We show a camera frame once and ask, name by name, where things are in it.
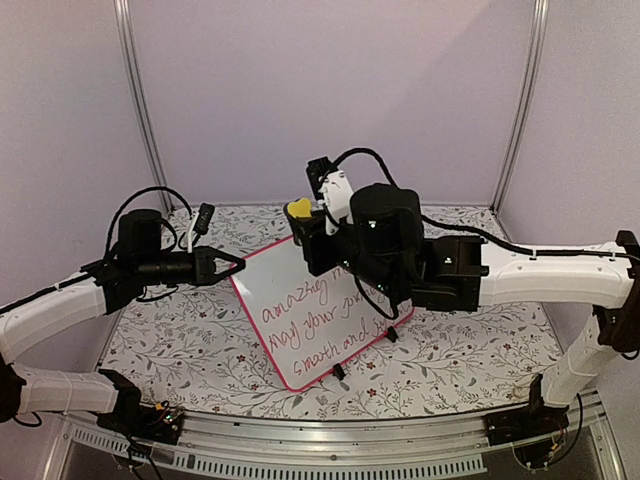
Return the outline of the yellow whiteboard eraser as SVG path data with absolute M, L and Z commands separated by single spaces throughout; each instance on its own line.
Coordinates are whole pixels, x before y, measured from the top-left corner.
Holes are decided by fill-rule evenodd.
M 310 219 L 312 217 L 312 202 L 308 198 L 300 198 L 289 202 L 285 213 L 293 219 Z

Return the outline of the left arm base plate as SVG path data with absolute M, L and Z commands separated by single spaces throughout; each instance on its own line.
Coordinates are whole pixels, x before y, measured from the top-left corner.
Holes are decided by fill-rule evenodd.
M 97 415 L 97 425 L 125 437 L 156 443 L 177 445 L 182 434 L 185 409 L 182 407 L 139 406 L 130 415 L 104 413 Z

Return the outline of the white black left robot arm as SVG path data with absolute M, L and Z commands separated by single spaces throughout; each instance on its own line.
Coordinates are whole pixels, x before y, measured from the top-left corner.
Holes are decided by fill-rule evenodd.
M 172 227 L 154 209 L 132 209 L 127 199 L 114 214 L 103 256 L 69 278 L 1 309 L 1 419 L 27 413 L 87 411 L 128 434 L 148 426 L 150 408 L 140 390 L 113 370 L 69 373 L 30 369 L 17 359 L 36 344 L 80 323 L 109 316 L 132 302 L 147 303 L 148 288 L 213 286 L 242 271 L 246 262 L 197 241 L 215 211 L 191 210 L 184 235 L 162 244 Z

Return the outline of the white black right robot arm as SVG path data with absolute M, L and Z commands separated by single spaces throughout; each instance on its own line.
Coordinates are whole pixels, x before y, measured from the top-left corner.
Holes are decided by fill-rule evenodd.
M 354 189 L 343 159 L 321 157 L 306 167 L 312 195 L 288 203 L 285 216 L 308 270 L 349 272 L 372 287 L 395 318 L 410 302 L 430 311 L 473 312 L 515 302 L 577 303 L 592 314 L 567 352 L 536 376 L 517 427 L 537 436 L 578 392 L 620 355 L 639 349 L 639 243 L 629 231 L 599 246 L 521 246 L 478 227 L 431 219 L 418 194 L 392 177 Z

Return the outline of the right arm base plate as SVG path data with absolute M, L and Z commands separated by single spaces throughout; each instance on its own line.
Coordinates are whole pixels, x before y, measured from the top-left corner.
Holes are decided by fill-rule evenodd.
M 531 406 L 490 413 L 483 417 L 491 446 L 526 440 L 559 432 L 568 427 L 568 408 Z

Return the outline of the pink framed whiteboard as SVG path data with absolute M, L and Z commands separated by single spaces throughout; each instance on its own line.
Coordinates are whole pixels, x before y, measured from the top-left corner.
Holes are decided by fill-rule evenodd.
M 246 258 L 232 286 L 271 360 L 291 392 L 302 392 L 371 345 L 390 326 L 414 313 L 409 301 L 388 320 L 358 291 L 351 274 L 336 267 L 315 277 L 302 249 L 288 237 Z

